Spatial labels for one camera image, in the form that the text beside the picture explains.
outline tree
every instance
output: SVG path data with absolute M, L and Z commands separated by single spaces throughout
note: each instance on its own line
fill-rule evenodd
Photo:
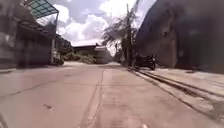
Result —
M 130 66 L 133 56 L 133 44 L 137 29 L 133 27 L 134 19 L 140 0 L 137 0 L 131 11 L 127 6 L 127 15 L 124 18 L 118 19 L 117 22 L 109 26 L 103 33 L 103 45 L 121 44 L 125 62 Z

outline gray wall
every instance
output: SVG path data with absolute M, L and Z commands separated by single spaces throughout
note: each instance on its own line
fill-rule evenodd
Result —
M 146 53 L 159 46 L 160 43 L 156 42 L 161 38 L 153 38 L 150 35 L 161 30 L 158 26 L 162 26 L 163 23 L 158 24 L 157 21 L 168 22 L 161 15 L 166 8 L 171 8 L 175 14 L 173 24 L 177 42 L 176 66 L 197 67 L 204 71 L 223 73 L 223 7 L 223 0 L 158 0 L 149 10 L 139 30 L 139 47 L 147 47 L 143 52 Z
M 18 66 L 49 65 L 52 39 L 20 25 L 17 31 L 15 48 Z
M 0 68 L 15 67 L 16 21 L 13 20 L 15 2 L 0 0 Z

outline concrete road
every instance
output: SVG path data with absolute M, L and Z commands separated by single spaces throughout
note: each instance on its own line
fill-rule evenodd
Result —
M 0 128 L 223 128 L 116 64 L 0 76 Z

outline motorcycle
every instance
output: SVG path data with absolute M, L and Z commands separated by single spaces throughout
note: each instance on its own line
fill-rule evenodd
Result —
M 141 57 L 137 56 L 134 62 L 134 67 L 139 68 L 139 67 L 148 67 L 151 70 L 156 69 L 156 60 L 154 57 Z

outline sky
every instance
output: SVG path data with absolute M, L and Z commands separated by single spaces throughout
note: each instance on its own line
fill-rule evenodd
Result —
M 57 33 L 73 46 L 98 42 L 105 28 L 125 16 L 136 0 L 48 0 L 59 13 Z M 137 12 L 139 27 L 156 0 L 142 0 Z

